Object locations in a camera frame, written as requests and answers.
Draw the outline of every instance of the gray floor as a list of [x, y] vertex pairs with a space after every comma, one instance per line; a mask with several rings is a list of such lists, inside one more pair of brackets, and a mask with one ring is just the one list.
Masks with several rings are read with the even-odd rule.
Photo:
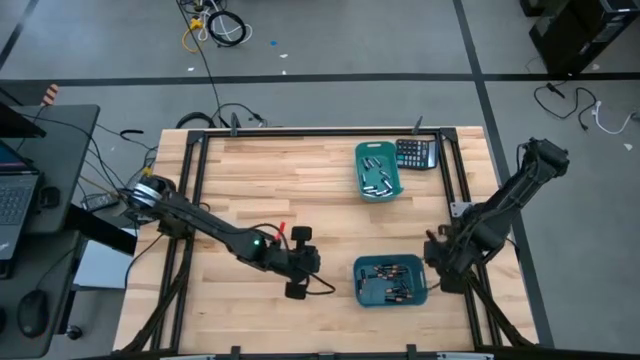
[[[26, 2], [0, 2], [0, 41], [9, 37]], [[527, 73], [536, 52], [527, 35], [532, 20], [522, 15], [518, 1], [463, 4], [482, 71]], [[229, 0], [229, 9], [256, 34], [234, 49], [207, 43], [215, 75], [470, 72], [451, 1]], [[204, 76], [200, 57], [180, 46], [183, 28], [170, 0], [40, 0], [0, 79]], [[639, 39], [636, 21], [594, 61], [599, 70], [589, 71], [640, 71]], [[544, 72], [539, 60], [529, 68]], [[634, 186], [640, 124], [610, 136], [587, 114], [591, 128], [585, 133], [575, 116], [559, 121], [537, 106], [532, 93], [542, 85], [491, 82], [487, 89], [511, 171], [516, 145], [531, 136], [570, 151], [567, 176], [546, 185], [523, 213], [555, 345], [640, 353], [640, 290], [633, 285], [640, 271], [640, 225], [633, 219], [640, 197]], [[603, 101], [602, 121], [610, 128], [640, 107], [640, 81], [569, 83], [563, 88], [569, 99], [576, 86]], [[472, 82], [242, 84], [219, 85], [218, 91], [222, 102], [245, 103], [273, 125], [410, 125], [420, 115], [425, 125], [484, 125]], [[541, 96], [558, 112], [572, 106]], [[142, 129], [140, 140], [149, 145], [184, 114], [211, 113], [214, 102], [207, 85], [64, 87], [56, 100], [98, 104], [102, 125]], [[104, 160], [123, 179], [138, 168], [143, 149], [101, 130], [94, 136]], [[627, 151], [624, 144], [635, 147]], [[101, 182], [94, 170], [83, 173]], [[89, 329], [87, 335], [76, 342], [56, 339], [46, 358], [108, 352], [121, 302], [119, 292], [82, 294], [72, 320]]]

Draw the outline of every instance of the computer mouse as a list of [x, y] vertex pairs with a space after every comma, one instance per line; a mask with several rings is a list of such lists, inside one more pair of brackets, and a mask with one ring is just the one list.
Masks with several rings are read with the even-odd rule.
[[48, 323], [47, 293], [36, 289], [23, 296], [18, 304], [18, 327], [24, 336], [42, 335]]
[[4, 325], [7, 323], [7, 314], [3, 308], [0, 308], [0, 334], [4, 331]]

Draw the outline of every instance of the desk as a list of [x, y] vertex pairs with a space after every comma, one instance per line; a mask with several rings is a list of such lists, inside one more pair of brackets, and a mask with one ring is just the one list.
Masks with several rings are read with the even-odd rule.
[[[154, 172], [176, 184], [187, 133], [165, 130], [160, 141]], [[483, 201], [497, 189], [483, 130], [462, 127], [457, 128], [457, 135], [473, 201]], [[360, 307], [354, 298], [352, 265], [357, 257], [422, 256], [424, 231], [449, 223], [443, 176], [438, 170], [401, 169], [405, 191], [390, 203], [367, 204], [357, 193], [355, 146], [363, 141], [393, 142], [407, 137], [211, 139], [201, 201], [236, 226], [286, 221], [289, 228], [313, 227], [311, 244], [322, 256], [319, 275], [337, 291], [304, 301], [287, 299], [283, 278], [241, 264], [222, 244], [196, 234], [179, 353], [228, 354], [234, 345], [241, 346], [242, 353], [402, 352], [407, 344], [416, 344], [418, 351], [473, 349], [462, 295], [435, 290], [423, 306], [373, 309]], [[449, 169], [455, 169], [452, 148], [446, 145], [445, 150]], [[191, 160], [188, 196], [194, 189], [198, 153], [194, 150]], [[456, 179], [455, 171], [451, 172]], [[453, 190], [459, 199], [460, 188], [456, 185]], [[142, 229], [136, 253], [155, 239], [155, 226]], [[133, 338], [157, 303], [167, 244], [168, 240], [161, 240], [131, 271], [115, 349]], [[425, 270], [430, 284], [437, 281], [433, 269]], [[498, 305], [523, 335], [536, 341], [520, 268], [510, 244], [489, 264], [488, 273]], [[310, 290], [320, 289], [320, 284], [312, 282]], [[481, 330], [488, 339], [484, 311], [480, 311], [481, 303], [476, 303]], [[173, 311], [167, 314], [162, 347], [168, 346]]]
[[[19, 113], [35, 116], [39, 106], [14, 107]], [[24, 234], [18, 243], [11, 278], [0, 280], [0, 307], [7, 312], [7, 325], [0, 334], [0, 358], [35, 358], [49, 349], [54, 334], [64, 333], [74, 292], [70, 287], [75, 264], [80, 256], [80, 244], [90, 236], [115, 249], [133, 252], [135, 238], [94, 218], [71, 204], [71, 197], [89, 146], [86, 135], [69, 126], [42, 119], [74, 125], [91, 134], [97, 122], [96, 105], [51, 106], [42, 109], [37, 125], [47, 136], [26, 139], [20, 154], [31, 159], [44, 173], [43, 186], [60, 190], [60, 205], [53, 209], [38, 209], [34, 204]], [[21, 139], [4, 140], [14, 148]], [[49, 324], [41, 336], [26, 338], [18, 329], [16, 313], [20, 299], [33, 290], [40, 277], [67, 251], [75, 249], [47, 275], [41, 288], [47, 292]]]

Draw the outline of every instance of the white cable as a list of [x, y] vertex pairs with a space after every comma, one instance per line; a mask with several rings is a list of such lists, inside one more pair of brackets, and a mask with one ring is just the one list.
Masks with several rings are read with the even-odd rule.
[[[215, 8], [216, 12], [219, 12], [220, 9], [218, 8], [218, 5], [216, 5], [216, 2], [215, 1], [212, 1], [212, 2], [213, 2], [213, 7]], [[204, 24], [204, 27], [202, 29], [200, 29], [200, 32], [198, 33], [198, 39], [200, 41], [206, 41], [207, 38], [209, 37], [209, 33], [207, 32], [207, 19], [209, 18], [209, 16], [211, 16], [211, 14], [209, 14], [209, 8], [207, 8], [206, 10], [204, 10], [203, 12], [200, 13], [200, 20]], [[222, 32], [217, 32], [216, 31], [216, 20], [220, 20], [220, 25], [222, 25]], [[222, 16], [219, 16], [218, 18], [213, 19], [213, 21], [211, 23], [213, 25], [213, 29], [212, 29], [213, 32], [216, 35], [225, 36], [227, 38], [227, 40], [229, 40], [229, 41], [232, 41], [231, 37], [229, 35], [231, 35], [234, 32], [242, 29], [242, 26], [237, 26], [233, 30], [227, 31], [226, 27], [224, 26], [224, 22], [222, 20]], [[245, 37], [244, 40], [242, 40], [240, 42], [240, 44], [244, 44], [247, 41], [249, 41], [249, 39], [251, 39], [251, 36], [253, 35], [253, 28], [251, 27], [251, 25], [245, 23], [245, 27], [249, 31], [248, 31], [247, 37]]]
[[601, 105], [602, 105], [602, 101], [596, 101], [596, 108], [591, 110], [591, 114], [596, 119], [596, 125], [598, 125], [598, 127], [602, 129], [602, 131], [606, 132], [609, 135], [621, 134], [624, 131], [624, 129], [627, 127], [629, 120], [631, 120], [631, 118], [633, 118], [636, 115], [635, 111], [629, 113], [629, 115], [627, 116], [627, 119], [624, 121], [624, 124], [622, 124], [622, 127], [620, 128], [620, 130], [618, 131], [607, 130], [604, 128], [604, 126], [600, 124], [600, 106]]

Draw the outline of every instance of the laptop keyboard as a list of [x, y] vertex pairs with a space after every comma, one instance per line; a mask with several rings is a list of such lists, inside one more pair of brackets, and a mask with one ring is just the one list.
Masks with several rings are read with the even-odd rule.
[[32, 188], [0, 184], [0, 225], [15, 225], [22, 221]]

